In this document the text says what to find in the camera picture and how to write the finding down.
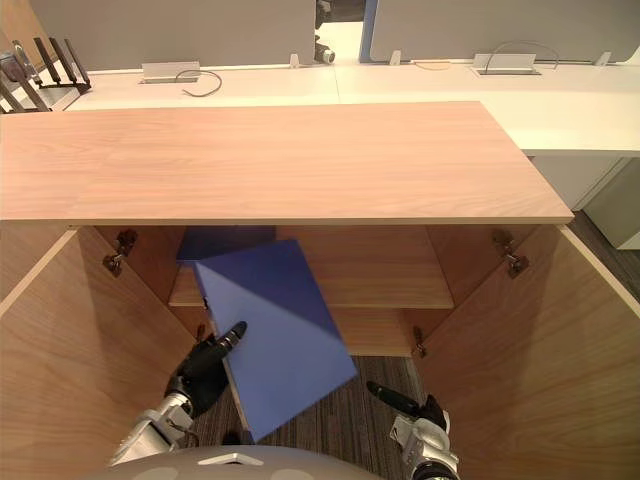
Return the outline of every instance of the gray panel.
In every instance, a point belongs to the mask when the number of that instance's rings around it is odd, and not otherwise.
[[[88,70],[143,62],[313,62],[315,0],[31,0],[45,31]]]
[[[562,60],[624,61],[640,45],[640,0],[378,0],[371,59],[473,58],[510,40],[554,48]],[[535,52],[529,46],[504,52]]]
[[[584,211],[614,247],[640,232],[640,158],[633,158]]]

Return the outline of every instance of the blue binder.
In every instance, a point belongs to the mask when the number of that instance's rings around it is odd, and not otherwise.
[[[227,361],[257,442],[357,371],[295,240],[195,262],[216,331],[247,322]]]

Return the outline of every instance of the wooden cabinet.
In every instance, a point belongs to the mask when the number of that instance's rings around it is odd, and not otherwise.
[[[4,218],[84,225],[2,303],[0,428],[17,432],[2,473],[43,476],[54,440],[57,478],[97,468],[193,341],[168,307],[191,333],[201,321],[173,262],[182,226],[255,224],[299,240],[354,354],[413,356],[463,478],[637,475],[640,306],[480,105],[214,110],[2,120]],[[311,148],[326,125],[332,142]],[[102,259],[120,227],[140,244],[115,278]],[[515,276],[504,232],[528,260]]]

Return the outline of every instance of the metal hinge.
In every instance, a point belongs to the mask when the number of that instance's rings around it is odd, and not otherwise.
[[[137,239],[138,233],[135,230],[123,230],[116,238],[117,245],[115,255],[107,255],[102,259],[102,264],[114,277],[118,277],[122,273],[122,260],[129,256]]]
[[[511,278],[516,278],[529,267],[529,259],[525,256],[513,253],[513,235],[506,230],[494,230],[493,243],[500,251],[500,255],[507,261],[509,268],[507,273]]]
[[[422,334],[422,329],[420,327],[413,327],[413,339],[415,340],[415,348],[411,351],[411,353],[417,354],[420,358],[424,358],[427,356],[427,349],[424,348],[424,335]]]

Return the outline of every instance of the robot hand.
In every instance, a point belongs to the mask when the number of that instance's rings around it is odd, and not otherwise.
[[[209,410],[229,384],[222,359],[246,330],[246,322],[239,322],[218,339],[211,335],[198,342],[171,376],[160,405],[142,412],[110,465],[170,452],[193,433],[193,419]]]
[[[446,478],[458,480],[458,457],[449,450],[449,414],[429,395],[424,405],[375,382],[367,388],[377,398],[401,413],[391,438],[402,447],[402,460],[411,480]]]
[[[239,322],[218,339],[210,335],[197,343],[171,376],[165,396],[179,393],[187,397],[187,413],[194,419],[209,410],[229,384],[222,359],[246,330],[246,322]]]

